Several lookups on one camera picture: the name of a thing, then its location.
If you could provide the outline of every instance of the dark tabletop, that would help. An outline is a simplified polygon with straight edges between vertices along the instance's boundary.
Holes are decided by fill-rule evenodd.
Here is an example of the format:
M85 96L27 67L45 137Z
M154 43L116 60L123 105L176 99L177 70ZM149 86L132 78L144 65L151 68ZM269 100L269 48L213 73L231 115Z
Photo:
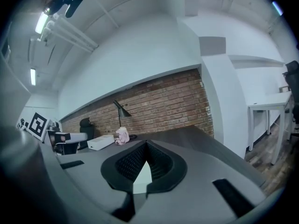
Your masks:
M140 134L135 140L159 140L181 147L194 149L218 158L252 180L258 186L261 186L265 182L265 177L254 167L195 126L187 126L157 133ZM85 149L81 150L82 152L80 153L90 151L88 148Z

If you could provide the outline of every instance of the pink cloth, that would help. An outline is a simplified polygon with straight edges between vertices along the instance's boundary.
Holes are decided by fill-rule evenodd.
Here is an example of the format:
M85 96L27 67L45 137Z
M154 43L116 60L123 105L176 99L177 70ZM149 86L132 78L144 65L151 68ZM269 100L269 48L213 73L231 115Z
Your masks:
M118 133L119 135L119 138L115 139L116 144L123 145L129 142L130 140L129 133L125 127L120 127L118 130L116 130L116 133Z

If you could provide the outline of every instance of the desk leg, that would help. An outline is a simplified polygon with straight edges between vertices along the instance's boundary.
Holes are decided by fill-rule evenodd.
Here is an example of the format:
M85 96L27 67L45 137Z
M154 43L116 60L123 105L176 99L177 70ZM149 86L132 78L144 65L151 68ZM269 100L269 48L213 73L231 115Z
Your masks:
M271 127L271 124L270 124L270 110L267 110L267 135L270 134L270 127Z
M250 112L250 121L249 121L249 151L252 151L253 148L253 136L254 136L254 119L253 119L253 110L249 108Z
M293 108L293 105L292 105L292 101L290 99L289 101L289 127L288 127L288 137L287 137L287 140L290 140L291 138L291 133L292 133L292 125L293 125L293 112L292 112L292 108Z
M281 144L282 144L282 138L284 136L284 130L285 130L285 107L282 105L280 106L279 110L280 110L279 134L278 134L278 140L277 140L277 144L271 162L273 165L277 161Z

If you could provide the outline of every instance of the fluorescent tube light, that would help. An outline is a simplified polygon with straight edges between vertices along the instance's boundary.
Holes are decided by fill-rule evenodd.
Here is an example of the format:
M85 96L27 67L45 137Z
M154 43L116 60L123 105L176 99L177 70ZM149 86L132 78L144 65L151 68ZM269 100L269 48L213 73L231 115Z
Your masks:
M43 32L43 27L45 26L47 19L48 19L48 15L46 15L45 13L42 13L41 16L39 17L36 25L36 32L38 34L41 34Z
M35 85L36 84L36 70L33 68L30 69L30 78L31 78L31 84Z
M276 11L278 11L279 15L282 15L284 13L280 6L277 4L277 2L274 1L272 2L272 4L275 7Z

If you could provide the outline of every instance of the wooden floor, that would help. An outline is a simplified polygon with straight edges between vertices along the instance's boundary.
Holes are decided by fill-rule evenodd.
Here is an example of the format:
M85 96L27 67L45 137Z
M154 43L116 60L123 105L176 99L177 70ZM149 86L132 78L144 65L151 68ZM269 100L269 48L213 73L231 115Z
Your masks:
M271 129L271 135L264 136L256 143L251 152L247 151L245 160L249 162L258 171L263 173L267 180L262 185L266 195L270 195L275 190L284 187L290 172L294 167L294 157L297 153L291 154L292 144L298 141L297 137L292 137L291 143L286 140L287 132L284 133L283 144L275 165L271 164L272 154L278 139L279 127L274 125Z

